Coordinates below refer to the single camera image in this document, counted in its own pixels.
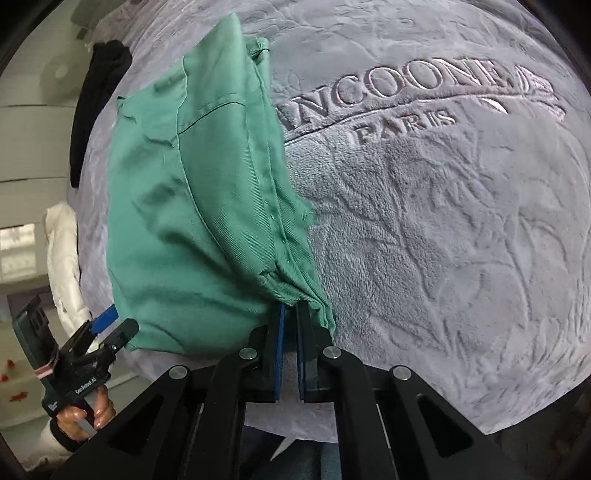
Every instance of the red object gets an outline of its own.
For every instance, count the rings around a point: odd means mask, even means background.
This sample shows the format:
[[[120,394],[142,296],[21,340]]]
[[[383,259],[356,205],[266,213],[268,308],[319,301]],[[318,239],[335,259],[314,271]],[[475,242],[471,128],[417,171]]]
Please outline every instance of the red object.
[[[16,395],[13,395],[12,397],[10,397],[10,400],[8,400],[8,401],[10,401],[10,402],[23,401],[27,397],[28,394],[29,394],[29,392],[17,393]]]

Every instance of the finger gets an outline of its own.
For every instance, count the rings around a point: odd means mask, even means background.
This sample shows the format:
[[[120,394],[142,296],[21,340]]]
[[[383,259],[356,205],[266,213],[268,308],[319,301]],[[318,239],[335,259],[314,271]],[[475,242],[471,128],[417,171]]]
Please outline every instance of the finger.
[[[76,423],[78,420],[86,418],[86,412],[78,407],[69,406],[57,414],[58,420],[68,423]]]
[[[100,415],[101,412],[109,406],[109,394],[107,393],[107,387],[101,385],[99,388],[96,389],[96,392],[97,396],[93,408],[93,410],[95,411],[95,416]]]
[[[113,408],[113,406],[111,405],[109,408],[107,408],[102,415],[100,415],[99,417],[95,418],[95,428],[97,430],[103,428],[105,425],[107,425],[111,420],[113,420],[113,418],[115,417],[116,413],[115,413],[115,409]]]

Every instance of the human hand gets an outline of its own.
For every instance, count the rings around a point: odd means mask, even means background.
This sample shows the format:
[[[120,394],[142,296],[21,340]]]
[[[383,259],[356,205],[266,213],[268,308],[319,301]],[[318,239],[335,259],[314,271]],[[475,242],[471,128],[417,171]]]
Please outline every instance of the human hand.
[[[115,416],[113,402],[109,400],[107,388],[103,385],[97,390],[97,397],[93,410],[95,411],[94,428],[100,430]],[[86,412],[81,408],[69,406],[57,414],[57,425],[68,437],[77,442],[88,439],[88,434],[76,422],[86,418]]]

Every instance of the green fabric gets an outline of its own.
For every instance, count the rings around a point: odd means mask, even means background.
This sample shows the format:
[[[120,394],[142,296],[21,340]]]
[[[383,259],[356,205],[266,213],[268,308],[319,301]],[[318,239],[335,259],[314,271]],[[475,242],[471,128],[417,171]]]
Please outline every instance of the green fabric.
[[[334,331],[269,98],[269,44],[236,15],[146,89],[119,98],[107,266],[128,344],[190,355],[244,346],[273,299]]]

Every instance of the gray fleece blanket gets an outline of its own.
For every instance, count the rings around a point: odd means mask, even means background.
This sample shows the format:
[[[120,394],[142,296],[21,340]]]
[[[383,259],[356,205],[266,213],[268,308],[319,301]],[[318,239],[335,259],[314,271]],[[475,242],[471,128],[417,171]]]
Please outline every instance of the gray fleece blanket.
[[[133,63],[115,95],[161,76],[223,16],[272,45],[291,179],[313,202],[310,243],[337,345],[406,364],[483,432],[532,415],[591,374],[591,100],[549,33],[510,0],[150,0],[95,40]],[[112,98],[72,201],[82,293],[112,303],[106,171]],[[137,351],[155,378],[182,359]],[[297,400],[246,422],[335,441],[331,406]]]

